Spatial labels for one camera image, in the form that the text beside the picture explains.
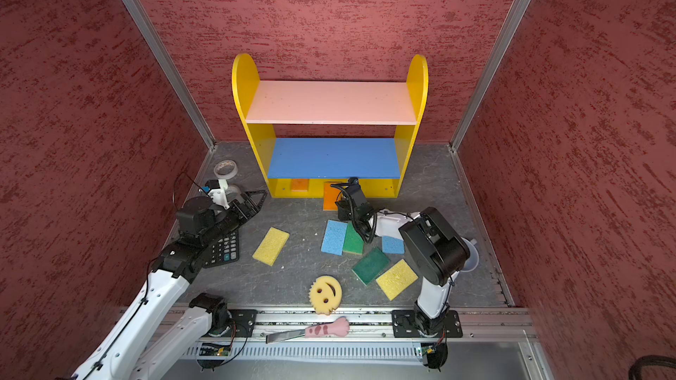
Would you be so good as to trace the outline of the light green sponge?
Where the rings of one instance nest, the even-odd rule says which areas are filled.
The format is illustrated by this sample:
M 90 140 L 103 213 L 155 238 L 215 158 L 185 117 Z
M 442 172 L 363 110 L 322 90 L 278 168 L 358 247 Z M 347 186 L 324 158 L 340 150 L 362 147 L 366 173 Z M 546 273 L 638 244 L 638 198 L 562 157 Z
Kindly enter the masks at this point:
M 364 252 L 364 241 L 357 233 L 352 223 L 349 223 L 347 226 L 345 240 L 343 242 L 343 251 L 355 255 L 362 255 Z

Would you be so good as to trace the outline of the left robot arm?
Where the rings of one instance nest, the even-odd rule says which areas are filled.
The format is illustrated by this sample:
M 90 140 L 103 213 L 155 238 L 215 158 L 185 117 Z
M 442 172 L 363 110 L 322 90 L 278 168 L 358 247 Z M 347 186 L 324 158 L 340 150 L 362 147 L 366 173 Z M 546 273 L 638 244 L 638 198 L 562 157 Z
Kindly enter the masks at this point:
M 262 209 L 267 191 L 247 191 L 227 206 L 212 192 L 187 200 L 175 213 L 179 236 L 149 265 L 144 286 L 106 339 L 72 374 L 74 379 L 160 379 L 205 335 L 236 336 L 222 297 L 202 293 L 158 341 L 151 338 L 195 281 L 214 244 L 236 232 Z

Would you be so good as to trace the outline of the orange sponge front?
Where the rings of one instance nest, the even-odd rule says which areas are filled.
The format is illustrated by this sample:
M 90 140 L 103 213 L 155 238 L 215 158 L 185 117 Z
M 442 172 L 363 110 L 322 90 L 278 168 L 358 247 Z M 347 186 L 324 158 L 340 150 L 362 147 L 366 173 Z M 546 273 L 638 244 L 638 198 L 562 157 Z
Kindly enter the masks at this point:
M 337 188 L 332 188 L 332 184 L 342 183 L 340 180 L 331 180 L 324 183 L 323 187 L 323 204 L 324 211 L 337 211 L 336 202 L 339 202 L 342 197 L 342 192 Z

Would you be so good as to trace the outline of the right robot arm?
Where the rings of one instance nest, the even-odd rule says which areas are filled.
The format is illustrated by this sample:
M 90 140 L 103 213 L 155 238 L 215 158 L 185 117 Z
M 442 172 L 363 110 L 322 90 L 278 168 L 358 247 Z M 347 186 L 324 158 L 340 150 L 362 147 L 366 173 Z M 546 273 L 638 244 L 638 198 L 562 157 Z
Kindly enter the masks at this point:
M 351 222 L 364 243 L 370 244 L 377 236 L 389 236 L 408 248 L 423 282 L 414 305 L 415 328 L 428 337 L 440 332 L 459 273 L 471 272 L 479 264 L 475 245 L 461 237 L 433 207 L 414 213 L 375 209 L 357 178 L 334 183 L 331 188 L 339 192 L 339 219 Z

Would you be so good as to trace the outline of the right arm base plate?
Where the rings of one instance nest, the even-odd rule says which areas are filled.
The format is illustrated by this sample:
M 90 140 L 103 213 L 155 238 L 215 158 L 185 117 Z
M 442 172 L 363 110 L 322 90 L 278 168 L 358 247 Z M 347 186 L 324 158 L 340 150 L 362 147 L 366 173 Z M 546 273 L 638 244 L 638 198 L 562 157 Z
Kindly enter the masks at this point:
M 459 313 L 443 311 L 437 318 L 428 318 L 422 311 L 394 310 L 391 312 L 395 338 L 436 338 L 445 334 L 448 339 L 463 337 Z

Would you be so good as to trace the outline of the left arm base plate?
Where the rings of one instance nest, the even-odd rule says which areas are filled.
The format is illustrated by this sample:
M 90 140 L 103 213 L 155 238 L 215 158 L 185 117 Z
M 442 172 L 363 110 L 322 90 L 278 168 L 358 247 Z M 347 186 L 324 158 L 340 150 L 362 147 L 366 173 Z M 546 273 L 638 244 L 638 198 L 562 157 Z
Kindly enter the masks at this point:
M 201 338 L 250 338 L 253 336 L 259 311 L 254 309 L 230 309 L 217 311 L 212 317 L 209 329 Z

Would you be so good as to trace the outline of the orange sponge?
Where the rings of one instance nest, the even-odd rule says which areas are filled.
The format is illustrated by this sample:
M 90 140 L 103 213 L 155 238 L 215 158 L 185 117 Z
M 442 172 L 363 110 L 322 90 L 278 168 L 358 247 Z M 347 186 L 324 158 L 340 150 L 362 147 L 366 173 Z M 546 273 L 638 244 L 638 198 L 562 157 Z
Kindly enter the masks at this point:
M 294 193 L 304 193 L 309 190 L 309 179 L 292 179 L 290 190 Z
M 342 197 L 342 192 L 337 188 L 332 188 L 332 184 L 342 183 L 340 180 L 331 180 L 324 183 L 323 187 L 323 204 L 324 211 L 337 211 L 336 202 L 339 202 Z

